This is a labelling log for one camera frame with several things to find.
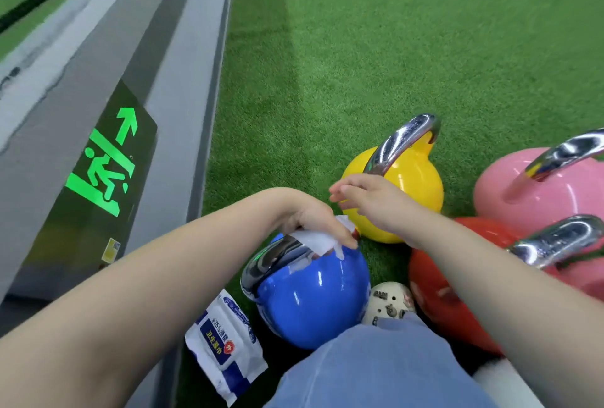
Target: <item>cream round object with print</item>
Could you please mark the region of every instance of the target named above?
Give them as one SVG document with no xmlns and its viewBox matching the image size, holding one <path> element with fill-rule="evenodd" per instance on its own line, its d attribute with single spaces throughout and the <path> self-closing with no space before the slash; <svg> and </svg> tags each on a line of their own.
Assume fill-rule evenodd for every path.
<svg viewBox="0 0 604 408">
<path fill-rule="evenodd" d="M 373 287 L 361 322 L 375 325 L 379 317 L 402 319 L 407 311 L 415 312 L 411 291 L 400 282 L 382 282 Z"/>
</svg>

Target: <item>red kettlebell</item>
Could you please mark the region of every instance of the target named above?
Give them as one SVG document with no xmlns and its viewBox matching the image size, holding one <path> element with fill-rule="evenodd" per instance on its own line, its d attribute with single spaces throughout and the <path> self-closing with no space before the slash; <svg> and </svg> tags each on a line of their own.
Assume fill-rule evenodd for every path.
<svg viewBox="0 0 604 408">
<path fill-rule="evenodd" d="M 455 221 L 491 243 L 507 248 L 528 265 L 571 285 L 575 284 L 573 280 L 564 272 L 561 273 L 555 263 L 583 251 L 604 236 L 604 223 L 592 215 L 563 219 L 525 239 L 519 239 L 513 230 L 487 218 L 462 217 Z M 409 280 L 417 304 L 443 334 L 485 351 L 503 354 L 470 309 L 457 297 L 427 253 L 413 250 L 409 262 Z"/>
</svg>

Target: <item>person's left arm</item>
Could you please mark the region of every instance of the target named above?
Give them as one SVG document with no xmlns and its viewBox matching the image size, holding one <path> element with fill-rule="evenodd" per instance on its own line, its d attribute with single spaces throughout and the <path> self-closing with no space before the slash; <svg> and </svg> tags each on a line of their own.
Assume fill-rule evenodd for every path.
<svg viewBox="0 0 604 408">
<path fill-rule="evenodd" d="M 303 192 L 252 195 L 137 249 L 0 340 L 0 406 L 114 407 L 275 229 L 356 247 L 331 208 Z"/>
</svg>

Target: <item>person's left hand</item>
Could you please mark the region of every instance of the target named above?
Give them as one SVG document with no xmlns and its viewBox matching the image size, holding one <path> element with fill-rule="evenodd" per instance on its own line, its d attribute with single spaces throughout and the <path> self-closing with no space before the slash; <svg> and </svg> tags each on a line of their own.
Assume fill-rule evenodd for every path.
<svg viewBox="0 0 604 408">
<path fill-rule="evenodd" d="M 289 234 L 302 227 L 306 230 L 328 233 L 336 238 L 338 243 L 351 249 L 358 247 L 350 230 L 335 218 L 332 208 L 327 203 L 299 190 L 287 189 L 286 191 L 284 193 L 288 196 L 284 199 L 287 199 L 291 206 L 282 220 L 283 234 Z"/>
</svg>

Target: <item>person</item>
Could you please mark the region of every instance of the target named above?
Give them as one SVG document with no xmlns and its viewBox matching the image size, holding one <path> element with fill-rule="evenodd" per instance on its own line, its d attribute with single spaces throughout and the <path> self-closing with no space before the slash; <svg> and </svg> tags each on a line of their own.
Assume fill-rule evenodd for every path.
<svg viewBox="0 0 604 408">
<path fill-rule="evenodd" d="M 329 190 L 342 209 L 358 208 L 427 251 L 546 407 L 601 405 L 602 303 L 417 204 L 384 178 L 355 174 Z M 135 250 L 0 340 L 0 406 L 124 406 L 267 235 L 298 227 L 357 246 L 330 206 L 274 188 Z M 267 406 L 493 406 L 446 342 L 416 317 L 407 314 L 397 326 L 384 320 L 349 329 L 295 365 Z"/>
</svg>

